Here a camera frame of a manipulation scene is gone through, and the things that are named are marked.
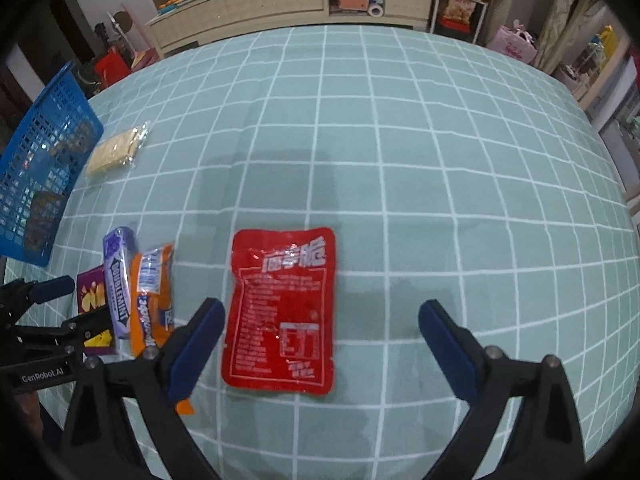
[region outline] round hole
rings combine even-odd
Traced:
[[[133,27],[133,20],[126,10],[119,10],[113,15],[113,17],[124,32],[129,32],[131,27]]]

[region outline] red snack bag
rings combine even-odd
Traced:
[[[225,382],[327,394],[334,384],[331,229],[239,231],[231,270],[236,288],[222,354]]]

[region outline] metal screw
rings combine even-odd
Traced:
[[[89,370],[93,370],[95,367],[97,367],[98,364],[100,364],[100,358],[99,357],[89,357],[85,362],[84,362],[84,366],[86,366],[87,368],[89,368]]]
[[[545,363],[552,368],[558,368],[560,366],[560,359],[553,354],[549,354],[545,357]]]
[[[484,349],[484,353],[487,354],[489,359],[500,359],[504,356],[502,349],[496,345],[489,345]]]
[[[159,353],[160,349],[157,346],[148,346],[142,351],[142,357],[149,361],[152,361],[156,357],[158,357]]]

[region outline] orange box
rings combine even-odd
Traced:
[[[369,9],[369,0],[338,0],[338,6],[342,10],[364,10]]]

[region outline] blue plastic basket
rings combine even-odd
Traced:
[[[46,267],[60,219],[104,127],[71,63],[37,97],[0,158],[0,254]]]

